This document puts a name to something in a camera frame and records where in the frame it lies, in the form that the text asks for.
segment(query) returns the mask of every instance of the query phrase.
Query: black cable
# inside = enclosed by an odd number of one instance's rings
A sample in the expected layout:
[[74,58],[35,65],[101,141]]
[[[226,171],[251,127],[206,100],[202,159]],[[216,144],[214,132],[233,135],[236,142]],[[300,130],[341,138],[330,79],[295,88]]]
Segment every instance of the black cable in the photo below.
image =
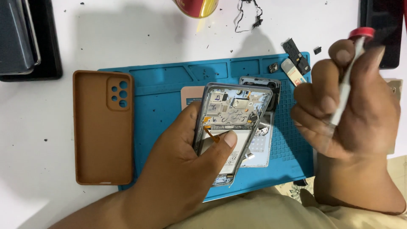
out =
[[[236,27],[234,28],[234,31],[236,32],[236,33],[241,33],[241,32],[246,32],[246,31],[252,31],[253,29],[254,29],[254,27],[257,27],[257,26],[260,26],[261,25],[261,22],[263,21],[263,19],[260,19],[260,16],[261,15],[263,15],[263,10],[257,5],[257,3],[256,3],[256,0],[241,0],[242,1],[242,3],[240,4],[240,9],[239,9],[239,11],[241,11],[242,12],[242,16],[240,17],[240,19],[239,19],[239,21],[237,21],[237,23],[236,23]],[[256,6],[256,8],[258,8],[259,10],[260,10],[260,15],[257,15],[256,16],[256,22],[252,25],[252,29],[250,29],[250,30],[242,30],[242,31],[237,31],[237,28],[238,28],[238,26],[239,26],[239,22],[243,19],[243,10],[242,10],[242,6],[243,6],[243,2],[247,2],[247,3],[251,3],[253,1],[253,3],[254,3],[254,6]]]

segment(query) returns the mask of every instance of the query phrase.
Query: phone back cover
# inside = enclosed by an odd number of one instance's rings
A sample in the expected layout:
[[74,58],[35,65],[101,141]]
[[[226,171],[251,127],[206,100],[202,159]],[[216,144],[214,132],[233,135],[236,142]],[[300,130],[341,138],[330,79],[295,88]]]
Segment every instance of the phone back cover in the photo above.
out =
[[133,98],[130,74],[73,74],[76,180],[124,185],[133,178]]

